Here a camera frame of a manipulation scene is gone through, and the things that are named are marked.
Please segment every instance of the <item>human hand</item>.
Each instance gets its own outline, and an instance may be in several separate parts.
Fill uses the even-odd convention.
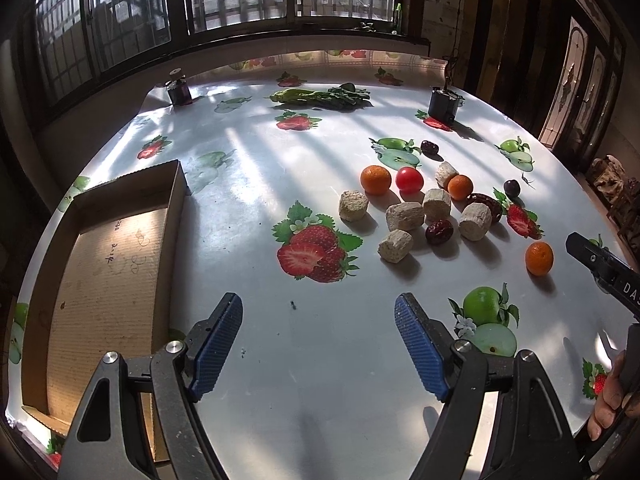
[[[640,399],[638,396],[626,394],[620,383],[620,372],[625,363],[625,352],[622,351],[613,361],[613,369],[607,376],[607,381],[601,394],[596,400],[593,413],[587,422],[587,433],[591,440],[597,440],[602,433],[613,424],[616,418],[616,410],[620,406],[625,407],[625,414],[629,417],[640,416]]]

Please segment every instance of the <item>red tomato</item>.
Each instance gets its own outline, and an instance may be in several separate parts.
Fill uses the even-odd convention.
[[[417,193],[424,186],[424,179],[420,171],[407,166],[398,171],[396,186],[403,193]]]

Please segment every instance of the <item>handwriting on cardboard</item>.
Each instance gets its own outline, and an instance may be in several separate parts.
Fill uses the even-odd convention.
[[[114,232],[118,231],[122,226],[122,219],[118,220],[114,225]],[[124,270],[130,270],[132,274],[140,272],[140,267],[146,264],[147,255],[143,254],[143,249],[147,247],[151,240],[145,235],[142,229],[137,229],[135,237],[138,248],[134,254],[128,255],[117,252],[118,243],[112,243],[109,255],[105,257],[110,271],[113,274],[121,274]]]

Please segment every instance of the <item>wall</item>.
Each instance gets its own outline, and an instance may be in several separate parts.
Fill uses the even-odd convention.
[[[24,173],[49,211],[53,211],[62,198],[62,190],[53,181],[27,124],[15,81],[10,40],[0,44],[0,111]]]
[[[626,56],[620,92],[597,157],[615,156],[640,180],[640,48],[623,27]]]

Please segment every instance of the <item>tangerine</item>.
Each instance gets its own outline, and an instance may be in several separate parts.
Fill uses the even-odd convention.
[[[533,242],[524,255],[527,270],[534,276],[545,276],[554,264],[554,252],[546,242]]]
[[[456,175],[449,180],[447,191],[453,200],[464,200],[474,192],[474,183],[466,175]]]
[[[382,166],[367,166],[360,174],[364,191],[372,195],[384,195],[391,187],[391,173]]]

